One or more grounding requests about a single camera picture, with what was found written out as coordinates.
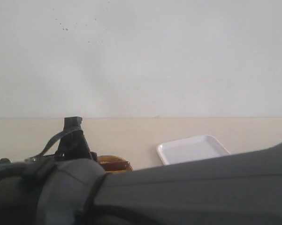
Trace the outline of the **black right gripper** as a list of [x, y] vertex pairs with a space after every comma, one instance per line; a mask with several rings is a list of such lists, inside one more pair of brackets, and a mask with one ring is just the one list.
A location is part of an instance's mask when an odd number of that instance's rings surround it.
[[59, 225], [54, 208], [40, 206], [45, 184], [60, 161], [0, 162], [0, 225]]

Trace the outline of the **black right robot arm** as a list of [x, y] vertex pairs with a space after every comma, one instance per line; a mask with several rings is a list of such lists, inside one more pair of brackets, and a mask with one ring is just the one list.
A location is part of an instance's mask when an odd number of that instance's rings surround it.
[[282, 225], [282, 143], [122, 173], [89, 159], [1, 165], [0, 225]]

